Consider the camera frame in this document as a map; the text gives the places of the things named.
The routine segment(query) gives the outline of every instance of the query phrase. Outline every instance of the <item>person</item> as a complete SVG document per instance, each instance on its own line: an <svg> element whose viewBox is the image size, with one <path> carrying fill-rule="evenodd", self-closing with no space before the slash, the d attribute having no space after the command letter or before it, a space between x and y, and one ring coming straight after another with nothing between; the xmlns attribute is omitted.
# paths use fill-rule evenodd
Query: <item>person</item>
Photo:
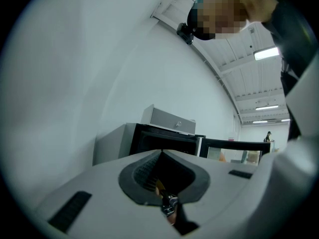
<svg viewBox="0 0 319 239"><path fill-rule="evenodd" d="M274 141L274 140L271 140L271 141L270 141L270 139L269 139L270 135L271 135L271 133L270 133L270 131L268 131L267 136L266 136L266 138L264 139L264 142L273 142L273 141Z"/></svg>
<svg viewBox="0 0 319 239"><path fill-rule="evenodd" d="M187 25L201 40L228 37L253 22L268 29L282 56L281 81L285 96L294 87L318 51L316 0L196 0ZM288 139L300 135L290 115Z"/></svg>

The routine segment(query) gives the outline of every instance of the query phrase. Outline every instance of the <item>person in background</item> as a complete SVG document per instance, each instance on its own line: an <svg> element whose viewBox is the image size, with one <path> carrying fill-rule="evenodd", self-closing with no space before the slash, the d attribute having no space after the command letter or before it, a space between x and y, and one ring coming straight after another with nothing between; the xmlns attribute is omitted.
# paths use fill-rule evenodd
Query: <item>person in background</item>
<svg viewBox="0 0 319 239"><path fill-rule="evenodd" d="M266 136L266 138L264 139L264 142L273 142L273 141L274 141L274 140L271 140L271 141L270 141L270 139L269 139L270 135L271 135L271 133L270 133L270 131L268 131L267 136Z"/></svg>

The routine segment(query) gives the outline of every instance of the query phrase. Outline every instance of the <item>black cabinet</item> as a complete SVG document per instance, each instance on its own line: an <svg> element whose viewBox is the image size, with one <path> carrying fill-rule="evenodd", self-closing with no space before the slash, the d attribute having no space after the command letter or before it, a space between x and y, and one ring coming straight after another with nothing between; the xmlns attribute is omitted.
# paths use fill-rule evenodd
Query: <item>black cabinet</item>
<svg viewBox="0 0 319 239"><path fill-rule="evenodd" d="M173 149L197 155L198 145L197 136L136 124L130 155L154 149Z"/></svg>

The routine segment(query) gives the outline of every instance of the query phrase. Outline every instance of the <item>fluorescent light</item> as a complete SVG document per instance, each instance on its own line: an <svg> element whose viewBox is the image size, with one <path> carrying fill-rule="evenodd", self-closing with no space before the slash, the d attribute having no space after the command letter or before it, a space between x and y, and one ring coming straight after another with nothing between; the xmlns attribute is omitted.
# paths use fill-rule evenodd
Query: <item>fluorescent light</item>
<svg viewBox="0 0 319 239"><path fill-rule="evenodd" d="M253 123L257 124L257 123L267 123L267 120L259 120L259 121L253 121Z"/></svg>
<svg viewBox="0 0 319 239"><path fill-rule="evenodd" d="M265 109L273 109L273 108L278 108L278 105L275 105L275 106L264 106L264 107L258 107L258 108L256 108L256 111L259 111L259 110L265 110Z"/></svg>
<svg viewBox="0 0 319 239"><path fill-rule="evenodd" d="M277 55L279 55L277 47L254 52L255 60L261 60L264 58L269 58Z"/></svg>

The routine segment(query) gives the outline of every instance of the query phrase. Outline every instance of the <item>black sleeve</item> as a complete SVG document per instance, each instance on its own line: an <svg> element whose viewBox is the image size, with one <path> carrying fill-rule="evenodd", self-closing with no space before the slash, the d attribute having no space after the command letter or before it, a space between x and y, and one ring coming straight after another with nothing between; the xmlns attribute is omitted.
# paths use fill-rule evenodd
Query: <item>black sleeve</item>
<svg viewBox="0 0 319 239"><path fill-rule="evenodd" d="M282 55L281 82L286 96L310 64L318 49L318 42L303 15L287 1L277 4L271 20L263 23L263 26L271 32L274 43ZM290 119L288 139L300 135L291 114Z"/></svg>

